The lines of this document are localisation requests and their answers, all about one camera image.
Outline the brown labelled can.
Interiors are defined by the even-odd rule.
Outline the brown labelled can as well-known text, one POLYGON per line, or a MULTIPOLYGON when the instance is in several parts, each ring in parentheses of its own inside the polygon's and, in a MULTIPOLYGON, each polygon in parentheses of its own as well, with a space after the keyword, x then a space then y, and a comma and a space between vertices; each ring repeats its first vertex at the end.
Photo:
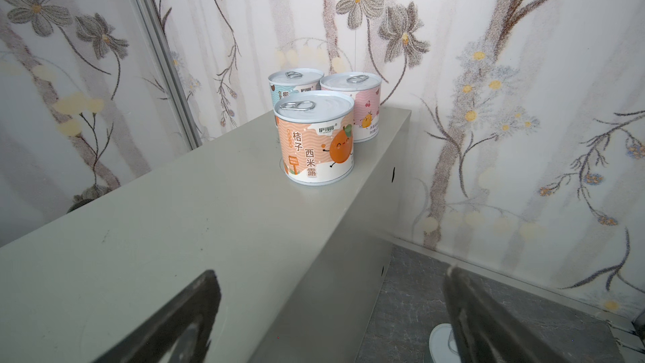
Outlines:
POLYGON ((274 106, 282 168, 295 183, 321 186, 354 168, 354 99, 341 92, 295 93, 274 106))

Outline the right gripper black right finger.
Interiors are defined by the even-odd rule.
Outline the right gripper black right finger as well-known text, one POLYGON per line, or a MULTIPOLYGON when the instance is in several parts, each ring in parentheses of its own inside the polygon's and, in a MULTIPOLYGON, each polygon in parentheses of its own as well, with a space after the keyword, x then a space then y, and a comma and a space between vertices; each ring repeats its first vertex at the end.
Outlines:
POLYGON ((463 269, 448 268, 443 295, 461 361, 566 361, 477 286, 463 269))

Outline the pink labelled can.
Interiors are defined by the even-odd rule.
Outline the pink labelled can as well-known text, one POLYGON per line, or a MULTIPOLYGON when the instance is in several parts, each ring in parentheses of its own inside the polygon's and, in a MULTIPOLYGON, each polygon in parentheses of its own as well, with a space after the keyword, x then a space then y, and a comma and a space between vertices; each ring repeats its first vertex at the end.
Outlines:
POLYGON ((322 90, 342 92, 354 99, 354 142, 373 139, 379 132, 381 78, 369 72, 344 72, 323 77, 322 90))

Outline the blue labelled can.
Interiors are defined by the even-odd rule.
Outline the blue labelled can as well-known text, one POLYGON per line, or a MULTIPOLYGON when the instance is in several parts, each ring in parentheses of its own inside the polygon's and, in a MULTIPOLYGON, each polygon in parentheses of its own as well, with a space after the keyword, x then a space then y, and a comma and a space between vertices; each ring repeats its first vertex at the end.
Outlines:
POLYGON ((268 81, 272 104, 276 105, 294 93, 319 90, 323 77, 324 72, 312 68, 295 68, 271 74, 268 81))

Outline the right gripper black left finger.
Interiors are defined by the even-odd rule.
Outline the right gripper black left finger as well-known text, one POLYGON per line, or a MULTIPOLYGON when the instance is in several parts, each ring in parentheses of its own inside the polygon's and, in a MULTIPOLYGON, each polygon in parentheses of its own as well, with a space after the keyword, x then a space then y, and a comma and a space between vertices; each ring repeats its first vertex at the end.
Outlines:
POLYGON ((203 362, 222 301, 215 271, 193 280, 97 362, 203 362))

